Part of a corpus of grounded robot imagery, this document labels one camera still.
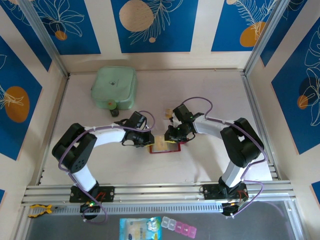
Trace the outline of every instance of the snack package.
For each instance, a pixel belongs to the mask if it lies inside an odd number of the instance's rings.
[[[121,218],[119,240],[162,240],[161,217]]]

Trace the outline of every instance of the purple cable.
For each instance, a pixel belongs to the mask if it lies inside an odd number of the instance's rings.
[[[243,208],[241,208],[238,212],[236,212],[232,217],[234,218],[236,215],[238,215],[239,213],[241,213],[244,209],[246,209],[250,204],[252,204],[254,202],[254,200],[259,197],[259,195],[263,192],[264,190],[264,184],[260,181],[252,181],[252,180],[245,180],[244,177],[245,175],[247,174],[248,170],[250,169],[250,167],[252,167],[253,165],[256,165],[256,164],[260,164],[260,163],[263,163],[263,162],[266,162],[268,161],[268,155],[267,153],[265,152],[265,150],[262,148],[262,146],[260,146],[260,144],[249,134],[247,133],[245,130],[243,130],[241,127],[235,125],[234,123],[231,123],[231,122],[226,122],[226,121],[222,121],[220,119],[216,119],[216,118],[213,118],[213,117],[207,117],[207,114],[212,110],[213,108],[213,103],[205,98],[205,97],[202,97],[202,96],[194,96],[194,97],[190,97],[186,100],[184,100],[181,104],[184,104],[186,101],[188,100],[191,100],[191,99],[203,99],[203,100],[206,100],[207,102],[210,103],[211,107],[210,109],[204,114],[204,117],[209,120],[209,121],[213,121],[213,122],[216,122],[216,123],[221,123],[221,124],[225,124],[225,125],[229,125],[237,130],[239,130],[240,132],[242,132],[247,138],[249,138],[253,143],[254,145],[256,145],[256,147],[260,150],[260,152],[263,154],[264,156],[264,159],[262,160],[259,160],[259,161],[255,161],[255,162],[251,162],[248,164],[248,166],[246,167],[246,169],[244,170],[243,174],[241,175],[241,180],[244,182],[244,183],[248,183],[248,184],[259,184],[261,185],[261,189],[260,191],[252,198],[252,200],[247,204],[245,205]]]
[[[145,132],[149,132],[151,131],[154,127],[155,127],[155,124],[156,124],[156,119],[155,117],[148,111],[140,111],[139,113],[147,113],[149,114],[152,119],[153,119],[153,124],[150,128],[148,129],[145,129],[145,130],[140,130],[140,129],[136,129],[136,128],[132,128],[132,127],[126,127],[126,126],[112,126],[112,125],[109,125],[109,126],[99,126],[99,127],[94,127],[94,128],[91,128],[89,130],[86,130],[84,131],[83,133],[81,133],[79,136],[77,136],[73,141],[72,143],[66,148],[66,150],[64,151],[64,153],[62,154],[60,160],[59,160],[59,163],[58,163],[58,167],[60,170],[66,172],[69,177],[71,178],[71,180],[75,183],[75,185],[85,194],[87,195],[92,201],[94,201],[101,209],[102,211],[104,212],[104,220],[101,221],[101,222],[92,222],[92,221],[86,221],[90,224],[96,224],[96,225],[100,225],[100,224],[104,224],[107,219],[108,219],[108,213],[107,213],[107,210],[102,206],[102,204],[97,201],[93,196],[91,196],[86,190],[84,190],[82,188],[82,186],[80,184],[78,184],[77,180],[74,178],[74,176],[72,175],[71,172],[69,172],[68,169],[66,168],[63,168],[62,167],[62,162],[63,160],[65,159],[66,155],[68,154],[68,152],[71,150],[71,148],[75,145],[75,143],[77,143],[85,134],[87,133],[92,133],[92,132],[97,132],[97,131],[102,131],[102,130],[106,130],[106,129],[127,129],[127,130],[133,130],[133,131],[136,131],[136,132],[141,132],[141,133],[145,133]],[[83,220],[86,220],[85,219],[85,212],[83,212],[82,214],[82,218]]]

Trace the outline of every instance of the purple wire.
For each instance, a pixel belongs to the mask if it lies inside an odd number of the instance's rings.
[[[259,195],[263,192],[264,190],[264,184],[260,181],[252,181],[252,180],[245,180],[245,175],[247,174],[247,172],[249,171],[250,167],[252,167],[253,165],[256,165],[256,164],[260,164],[260,163],[263,163],[263,162],[266,162],[268,161],[268,155],[267,153],[265,152],[265,150],[263,149],[262,146],[260,146],[260,144],[249,134],[247,133],[245,130],[243,130],[241,127],[235,125],[234,123],[231,123],[231,122],[227,122],[227,121],[223,121],[221,119],[216,119],[216,118],[213,118],[213,117],[207,117],[207,114],[213,109],[213,103],[205,98],[205,97],[202,97],[202,96],[194,96],[194,97],[190,97],[186,100],[184,100],[181,104],[184,104],[186,101],[188,100],[191,100],[191,99],[203,99],[203,100],[206,100],[207,102],[210,103],[211,107],[210,109],[204,114],[204,117],[209,120],[209,121],[212,121],[212,122],[216,122],[216,123],[221,123],[221,124],[225,124],[225,125],[229,125],[237,130],[239,130],[240,132],[242,132],[247,138],[249,138],[253,143],[254,145],[256,145],[256,147],[260,150],[260,152],[263,154],[264,156],[264,159],[262,160],[259,160],[259,161],[254,161],[254,162],[251,162],[248,164],[248,166],[246,167],[246,169],[244,170],[243,174],[241,175],[241,180],[244,182],[244,183],[248,183],[248,184],[259,184],[261,185],[261,189],[260,191],[252,198],[252,200],[246,204],[243,208],[241,208],[238,212],[236,212],[232,217],[235,217],[236,215],[238,215],[239,213],[241,213],[244,209],[246,209],[250,204],[252,204],[254,202],[254,200],[259,197]]]
[[[104,220],[103,221],[100,221],[100,222],[92,222],[92,221],[86,221],[90,224],[96,224],[96,225],[100,225],[100,224],[104,224],[107,219],[108,219],[108,213],[107,213],[107,210],[102,206],[102,204],[97,201],[91,194],[89,194],[86,190],[84,190],[82,188],[82,186],[80,184],[78,184],[77,180],[74,178],[74,176],[72,175],[72,173],[62,167],[62,162],[63,160],[65,159],[66,155],[68,154],[68,152],[71,150],[71,148],[75,145],[75,143],[77,143],[85,134],[87,133],[92,133],[92,132],[97,132],[97,131],[102,131],[102,130],[106,130],[106,129],[127,129],[127,130],[133,130],[133,131],[136,131],[136,132],[141,132],[141,133],[145,133],[145,132],[149,132],[151,131],[154,127],[155,127],[155,124],[156,124],[156,119],[155,117],[152,115],[151,112],[149,111],[145,111],[145,110],[142,110],[140,111],[139,113],[147,113],[149,114],[152,119],[153,119],[153,124],[150,128],[148,129],[145,129],[145,130],[140,130],[140,129],[136,129],[136,128],[132,128],[132,127],[126,127],[126,126],[112,126],[112,125],[109,125],[109,126],[99,126],[99,127],[93,127],[89,130],[86,130],[84,131],[83,133],[81,133],[79,136],[77,136],[73,141],[72,143],[66,148],[66,150],[64,151],[64,153],[62,154],[60,160],[59,160],[59,163],[58,163],[58,167],[60,170],[66,172],[69,177],[71,178],[71,180],[75,183],[75,185],[85,194],[87,195],[92,201],[94,201],[101,209],[102,211],[104,212]],[[83,212],[82,214],[82,218],[85,220],[85,211]]]

